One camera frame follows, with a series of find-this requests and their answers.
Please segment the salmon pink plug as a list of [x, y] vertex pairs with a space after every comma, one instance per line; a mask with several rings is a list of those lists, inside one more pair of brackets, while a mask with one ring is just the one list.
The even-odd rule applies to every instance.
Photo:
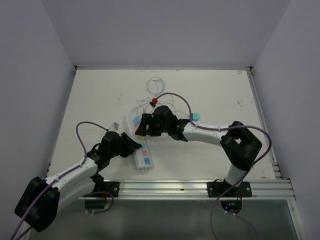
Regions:
[[133, 131], [136, 132], [137, 129], [139, 128], [139, 126], [140, 126], [139, 124], [138, 124], [137, 126], [135, 126], [134, 129], [133, 129]]

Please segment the light blue plug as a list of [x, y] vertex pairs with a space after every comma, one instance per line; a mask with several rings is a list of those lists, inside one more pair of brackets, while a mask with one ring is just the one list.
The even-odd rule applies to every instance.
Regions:
[[139, 116], [136, 116], [133, 120], [132, 120], [132, 124], [133, 126], [137, 126], [139, 123], [141, 122], [141, 118]]

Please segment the white power strip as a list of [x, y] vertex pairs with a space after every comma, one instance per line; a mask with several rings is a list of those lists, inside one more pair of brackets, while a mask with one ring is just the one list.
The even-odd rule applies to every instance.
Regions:
[[139, 116], [139, 115], [136, 115], [131, 111], [124, 116], [125, 129], [126, 129], [126, 133], [129, 135], [129, 137], [132, 140], [142, 145], [142, 148], [136, 150], [133, 154], [136, 168], [142, 172], [147, 172], [148, 170], [154, 167], [154, 164], [153, 164], [151, 153], [149, 151], [149, 148], [146, 142], [146, 138], [144, 136], [135, 135], [132, 120], [136, 116]]

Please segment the dark teal plug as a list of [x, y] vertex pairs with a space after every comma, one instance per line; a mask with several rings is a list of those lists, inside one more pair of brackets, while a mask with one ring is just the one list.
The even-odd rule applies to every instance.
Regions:
[[190, 115], [188, 115], [188, 118], [194, 122], [198, 122], [200, 120], [200, 115], [196, 112], [192, 112]]

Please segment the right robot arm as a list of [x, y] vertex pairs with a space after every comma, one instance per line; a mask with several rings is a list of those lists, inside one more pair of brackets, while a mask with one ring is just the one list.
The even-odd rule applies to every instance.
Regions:
[[167, 106], [160, 106], [153, 113], [142, 114], [135, 135], [159, 137], [168, 134], [176, 141], [203, 142], [222, 147], [231, 165], [223, 180], [206, 184], [210, 198], [252, 197], [251, 184], [243, 176], [251, 170], [262, 149], [262, 143], [239, 121], [223, 130], [213, 131], [210, 126], [197, 126], [189, 119], [177, 118]]

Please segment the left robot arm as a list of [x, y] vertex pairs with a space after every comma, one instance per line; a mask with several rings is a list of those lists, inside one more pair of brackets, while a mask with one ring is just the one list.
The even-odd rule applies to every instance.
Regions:
[[126, 133], [108, 131], [85, 157], [61, 173], [47, 178], [35, 177], [27, 185], [14, 213], [37, 232], [48, 228], [58, 212], [78, 198], [103, 193], [103, 177], [99, 174], [120, 156], [126, 158], [142, 145]]

